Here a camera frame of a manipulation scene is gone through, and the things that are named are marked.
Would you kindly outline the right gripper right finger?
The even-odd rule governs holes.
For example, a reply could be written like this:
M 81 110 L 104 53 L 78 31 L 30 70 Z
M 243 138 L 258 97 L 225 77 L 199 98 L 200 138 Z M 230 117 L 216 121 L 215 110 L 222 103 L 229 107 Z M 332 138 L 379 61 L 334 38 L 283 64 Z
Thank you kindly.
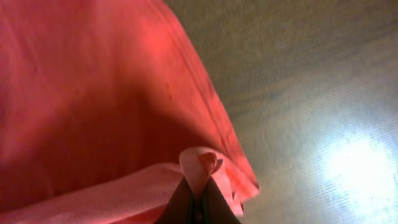
M 209 178 L 202 194 L 201 214 L 202 224 L 241 224 L 212 177 Z

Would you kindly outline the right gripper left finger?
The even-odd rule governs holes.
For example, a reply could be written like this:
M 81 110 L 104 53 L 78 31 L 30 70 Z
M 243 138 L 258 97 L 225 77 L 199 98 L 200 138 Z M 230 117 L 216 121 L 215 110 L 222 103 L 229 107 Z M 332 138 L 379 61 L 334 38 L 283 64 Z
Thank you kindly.
M 155 224 L 194 224 L 195 198 L 185 178 L 178 184 Z

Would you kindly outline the orange printed t-shirt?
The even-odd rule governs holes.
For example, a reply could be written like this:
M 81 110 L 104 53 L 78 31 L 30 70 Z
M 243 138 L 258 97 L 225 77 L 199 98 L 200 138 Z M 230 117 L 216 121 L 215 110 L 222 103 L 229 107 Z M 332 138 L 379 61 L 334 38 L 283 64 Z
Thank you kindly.
M 1 222 L 154 223 L 186 179 L 259 194 L 163 1 L 1 2 Z

